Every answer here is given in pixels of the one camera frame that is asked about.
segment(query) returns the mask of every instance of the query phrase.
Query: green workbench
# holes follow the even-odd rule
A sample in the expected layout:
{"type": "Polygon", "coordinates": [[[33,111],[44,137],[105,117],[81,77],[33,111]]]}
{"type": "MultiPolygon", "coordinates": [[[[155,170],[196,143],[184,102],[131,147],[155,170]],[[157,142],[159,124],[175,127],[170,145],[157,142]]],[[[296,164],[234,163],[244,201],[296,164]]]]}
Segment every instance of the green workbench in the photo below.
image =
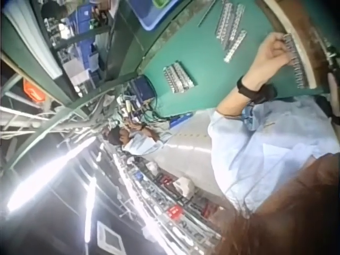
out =
{"type": "MultiPolygon", "coordinates": [[[[334,45],[340,45],[334,24],[321,6],[305,1],[307,10],[323,35],[334,45]]],[[[254,1],[239,0],[245,5],[240,28],[248,34],[229,64],[223,61],[225,53],[215,37],[222,2],[214,6],[201,27],[197,27],[206,8],[191,18],[151,59],[144,74],[154,85],[157,95],[157,110],[163,116],[182,114],[190,111],[216,107],[235,86],[252,63],[263,39],[273,28],[254,1]],[[181,61],[193,78],[196,87],[185,93],[171,93],[164,78],[163,67],[181,61]]],[[[284,67],[272,79],[279,97],[313,95],[322,89],[298,89],[293,70],[284,67]]]]}

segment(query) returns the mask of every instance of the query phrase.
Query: red sign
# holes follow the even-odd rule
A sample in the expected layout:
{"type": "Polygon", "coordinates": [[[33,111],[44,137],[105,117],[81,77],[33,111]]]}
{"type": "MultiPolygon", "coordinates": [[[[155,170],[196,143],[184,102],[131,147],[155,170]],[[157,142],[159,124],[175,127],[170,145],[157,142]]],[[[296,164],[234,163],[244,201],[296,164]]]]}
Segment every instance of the red sign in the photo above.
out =
{"type": "Polygon", "coordinates": [[[46,100],[45,93],[38,89],[36,86],[32,85],[26,79],[23,79],[23,91],[36,103],[41,103],[46,100]]]}
{"type": "Polygon", "coordinates": [[[183,208],[180,207],[179,205],[175,205],[173,207],[171,207],[168,211],[167,211],[169,217],[173,220],[177,220],[180,218],[180,216],[183,214],[183,208]]]}

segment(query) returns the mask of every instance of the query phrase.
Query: blue tray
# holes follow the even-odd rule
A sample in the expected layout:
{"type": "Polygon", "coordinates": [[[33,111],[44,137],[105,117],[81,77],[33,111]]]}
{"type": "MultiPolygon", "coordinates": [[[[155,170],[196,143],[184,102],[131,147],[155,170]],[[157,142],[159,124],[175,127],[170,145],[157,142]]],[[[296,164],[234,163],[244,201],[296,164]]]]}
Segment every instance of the blue tray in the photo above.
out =
{"type": "Polygon", "coordinates": [[[152,0],[127,0],[131,9],[137,16],[140,24],[147,31],[153,30],[162,19],[181,0],[171,0],[164,8],[159,9],[154,6],[152,0]]]}

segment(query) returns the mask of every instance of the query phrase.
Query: worker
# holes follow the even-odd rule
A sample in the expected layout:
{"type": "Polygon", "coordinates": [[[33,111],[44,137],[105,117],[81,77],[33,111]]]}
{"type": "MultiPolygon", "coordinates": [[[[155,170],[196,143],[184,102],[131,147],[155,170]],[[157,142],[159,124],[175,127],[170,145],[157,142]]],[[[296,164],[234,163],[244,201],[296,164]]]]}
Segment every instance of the worker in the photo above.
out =
{"type": "Polygon", "coordinates": [[[255,212],[233,211],[218,255],[338,254],[340,154],[324,155],[255,212]]]}
{"type": "Polygon", "coordinates": [[[153,129],[145,124],[135,124],[125,120],[124,127],[104,129],[103,137],[114,146],[135,156],[143,156],[160,149],[171,137],[166,130],[153,129]]]}
{"type": "Polygon", "coordinates": [[[85,0],[65,0],[64,5],[48,0],[41,7],[41,16],[43,19],[55,18],[61,20],[71,15],[79,5],[84,4],[85,0]]]}
{"type": "Polygon", "coordinates": [[[329,118],[312,97],[253,105],[291,55],[283,34],[271,33],[254,62],[211,117],[211,163],[218,186],[240,211],[255,211],[313,160],[340,151],[329,118]],[[251,122],[242,120],[250,107],[251,122]]]}

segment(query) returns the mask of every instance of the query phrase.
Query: brown hair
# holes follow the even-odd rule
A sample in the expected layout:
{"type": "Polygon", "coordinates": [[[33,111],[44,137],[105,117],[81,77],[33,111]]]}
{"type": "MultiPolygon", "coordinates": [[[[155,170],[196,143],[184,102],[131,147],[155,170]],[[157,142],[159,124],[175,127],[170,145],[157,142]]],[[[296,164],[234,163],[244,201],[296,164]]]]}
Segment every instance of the brown hair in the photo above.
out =
{"type": "MultiPolygon", "coordinates": [[[[313,164],[311,167],[324,167],[313,164]]],[[[216,248],[217,255],[317,255],[336,254],[338,236],[338,169],[316,174],[323,182],[313,182],[300,192],[286,197],[280,207],[268,214],[249,212],[247,215],[234,210],[228,222],[223,240],[216,248]],[[268,223],[275,221],[285,229],[285,221],[291,227],[283,235],[285,240],[275,237],[268,223]]]]}

